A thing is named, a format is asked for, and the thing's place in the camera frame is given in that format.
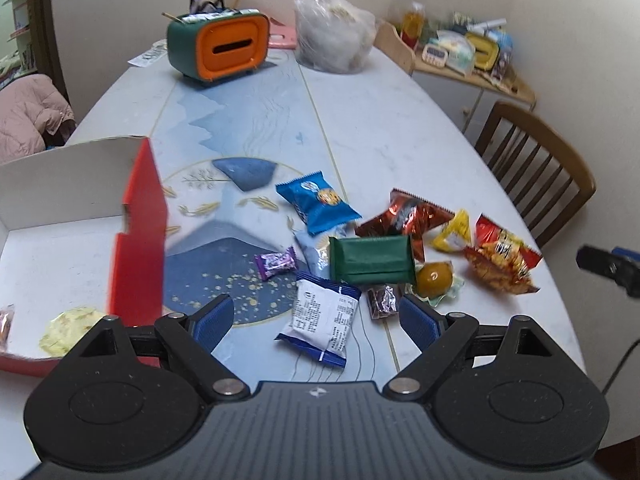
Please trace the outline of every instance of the yellow candy wrapper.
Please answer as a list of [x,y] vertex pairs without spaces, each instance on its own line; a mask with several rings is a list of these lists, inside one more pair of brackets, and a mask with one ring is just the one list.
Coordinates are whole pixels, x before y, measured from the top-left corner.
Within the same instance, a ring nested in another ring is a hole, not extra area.
[[90,306],[79,306],[60,314],[45,330],[40,348],[52,357],[64,357],[105,314]]
[[440,234],[436,236],[431,245],[445,253],[455,253],[464,250],[471,245],[471,229],[469,228],[469,213],[461,209],[444,225]]

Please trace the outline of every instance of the chair backrest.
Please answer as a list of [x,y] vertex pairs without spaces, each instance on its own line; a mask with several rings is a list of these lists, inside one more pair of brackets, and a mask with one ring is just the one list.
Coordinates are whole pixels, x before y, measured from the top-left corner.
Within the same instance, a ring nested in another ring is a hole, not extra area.
[[378,27],[373,45],[408,74],[414,71],[414,51],[400,39],[396,28],[391,23],[383,22]]
[[[511,197],[512,202],[527,222],[529,231],[535,229],[552,210],[559,210],[536,236],[536,244],[542,247],[591,198],[596,191],[596,184],[582,157],[562,137],[534,114],[502,101],[494,105],[476,142],[476,151],[480,156],[486,154],[490,145],[494,147],[497,144],[494,134],[503,120],[511,123],[511,127],[499,141],[495,151],[487,154],[490,155],[487,166],[502,184],[507,195],[512,192],[516,195]],[[522,157],[524,160],[520,163],[520,153],[527,144],[532,146],[532,149],[526,158]],[[550,172],[546,179],[543,178],[545,170],[547,173]],[[562,173],[568,175],[564,182],[562,179],[558,181]],[[571,200],[564,199],[559,204],[572,184],[577,187],[577,192]],[[526,205],[520,206],[530,192],[533,192],[532,198]],[[543,204],[543,197],[549,194],[551,197]]]

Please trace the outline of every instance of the green snack package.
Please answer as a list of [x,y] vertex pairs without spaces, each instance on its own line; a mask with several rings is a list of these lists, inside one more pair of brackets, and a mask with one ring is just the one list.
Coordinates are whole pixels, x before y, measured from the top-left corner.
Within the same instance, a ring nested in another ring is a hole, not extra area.
[[414,257],[408,236],[329,238],[329,267],[336,282],[412,283]]

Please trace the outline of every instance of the purple candy wrapper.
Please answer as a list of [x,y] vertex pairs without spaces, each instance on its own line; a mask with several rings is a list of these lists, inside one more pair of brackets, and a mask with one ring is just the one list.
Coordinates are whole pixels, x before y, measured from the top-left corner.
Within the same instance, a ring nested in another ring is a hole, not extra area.
[[258,267],[258,272],[264,282],[271,276],[298,268],[293,246],[284,253],[256,254],[255,265]]

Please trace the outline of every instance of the doorframe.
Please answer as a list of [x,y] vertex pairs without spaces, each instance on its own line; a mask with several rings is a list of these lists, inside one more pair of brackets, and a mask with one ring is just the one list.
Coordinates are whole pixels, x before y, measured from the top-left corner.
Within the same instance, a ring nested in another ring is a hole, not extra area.
[[53,81],[53,85],[68,101],[65,79],[58,57],[51,0],[27,0],[27,4],[29,6],[31,47],[38,72],[48,75]]

